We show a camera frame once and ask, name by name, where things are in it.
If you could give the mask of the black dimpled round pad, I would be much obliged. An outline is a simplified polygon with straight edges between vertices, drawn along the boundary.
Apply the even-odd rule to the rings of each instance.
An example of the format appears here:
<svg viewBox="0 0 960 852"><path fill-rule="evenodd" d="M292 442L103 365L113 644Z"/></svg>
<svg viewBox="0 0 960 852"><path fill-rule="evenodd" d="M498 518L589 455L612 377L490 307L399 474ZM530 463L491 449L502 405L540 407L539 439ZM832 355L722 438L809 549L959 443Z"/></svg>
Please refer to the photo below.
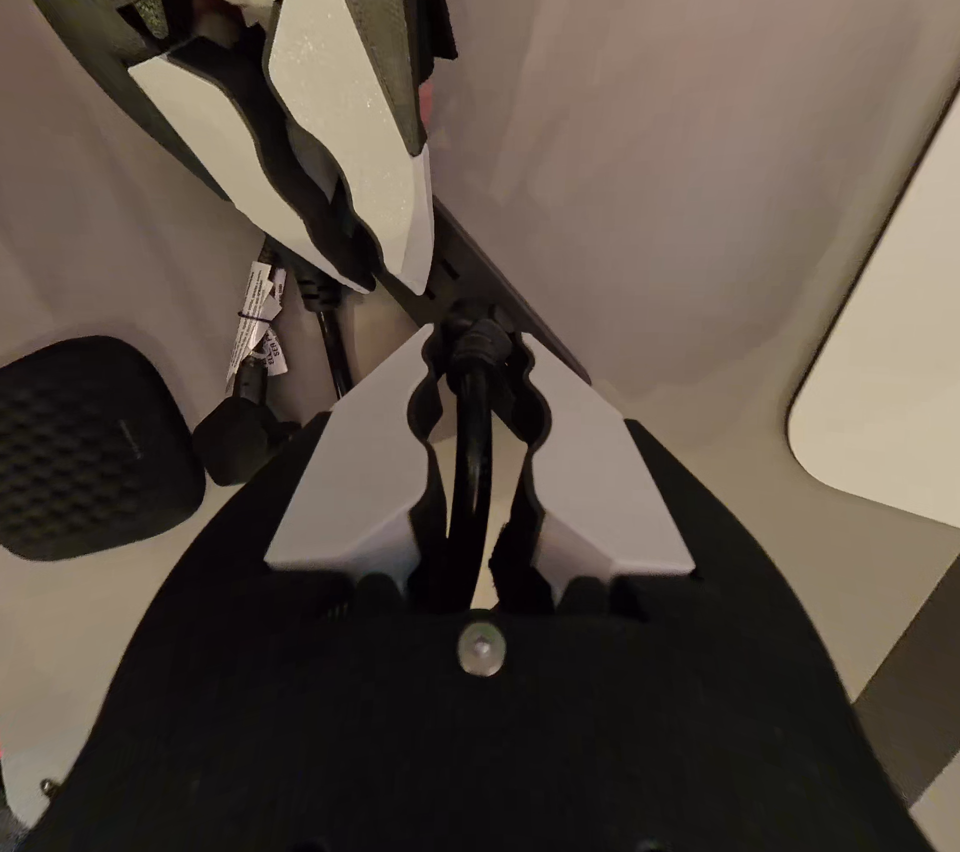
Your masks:
<svg viewBox="0 0 960 852"><path fill-rule="evenodd" d="M1 371L1 546L34 562L161 535L201 506L207 477L161 374L92 335Z"/></svg>

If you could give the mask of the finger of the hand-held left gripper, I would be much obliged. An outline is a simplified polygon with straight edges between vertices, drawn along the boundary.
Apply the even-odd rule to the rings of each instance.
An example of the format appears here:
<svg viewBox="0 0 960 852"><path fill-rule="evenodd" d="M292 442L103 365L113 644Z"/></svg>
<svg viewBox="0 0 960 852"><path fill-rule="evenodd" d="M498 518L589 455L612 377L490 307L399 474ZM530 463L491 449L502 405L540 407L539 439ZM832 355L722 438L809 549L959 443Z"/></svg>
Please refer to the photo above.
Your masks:
<svg viewBox="0 0 960 852"><path fill-rule="evenodd" d="M236 210L346 287L374 290L369 255L300 164L254 63L229 51L175 51L128 74Z"/></svg>
<svg viewBox="0 0 960 852"><path fill-rule="evenodd" d="M347 0L282 0L267 72L294 123L336 162L386 270L421 296L435 243L429 148L409 154Z"/></svg>

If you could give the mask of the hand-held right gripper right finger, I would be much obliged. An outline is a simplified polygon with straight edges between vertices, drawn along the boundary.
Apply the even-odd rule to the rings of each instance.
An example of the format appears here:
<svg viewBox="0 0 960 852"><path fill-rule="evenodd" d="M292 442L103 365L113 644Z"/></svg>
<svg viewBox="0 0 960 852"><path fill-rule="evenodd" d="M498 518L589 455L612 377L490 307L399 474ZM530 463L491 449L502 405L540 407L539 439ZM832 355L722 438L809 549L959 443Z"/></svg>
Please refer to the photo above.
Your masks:
<svg viewBox="0 0 960 852"><path fill-rule="evenodd" d="M570 583L682 577L695 562L619 411L531 333L517 411L527 444L490 569L502 601L559 601Z"/></svg>

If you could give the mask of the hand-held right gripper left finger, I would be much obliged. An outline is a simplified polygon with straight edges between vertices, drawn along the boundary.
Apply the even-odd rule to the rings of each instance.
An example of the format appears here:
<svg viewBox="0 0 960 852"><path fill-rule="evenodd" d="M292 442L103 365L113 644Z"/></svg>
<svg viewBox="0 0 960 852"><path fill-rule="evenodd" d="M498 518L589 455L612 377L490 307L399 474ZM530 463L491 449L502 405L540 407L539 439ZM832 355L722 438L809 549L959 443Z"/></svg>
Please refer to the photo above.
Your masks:
<svg viewBox="0 0 960 852"><path fill-rule="evenodd" d="M410 513L428 486L428 451L409 423L426 381L418 330L333 406L265 554L273 570L332 570L405 586L420 561Z"/></svg>

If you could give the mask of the white rounded pad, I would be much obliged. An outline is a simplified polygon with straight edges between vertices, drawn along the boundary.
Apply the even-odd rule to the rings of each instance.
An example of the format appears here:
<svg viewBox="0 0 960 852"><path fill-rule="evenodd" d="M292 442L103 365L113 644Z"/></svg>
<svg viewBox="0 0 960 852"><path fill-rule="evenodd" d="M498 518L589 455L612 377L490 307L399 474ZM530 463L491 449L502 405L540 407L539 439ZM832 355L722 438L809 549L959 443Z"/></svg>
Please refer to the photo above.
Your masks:
<svg viewBox="0 0 960 852"><path fill-rule="evenodd" d="M957 93L798 390L787 438L822 484L958 527Z"/></svg>

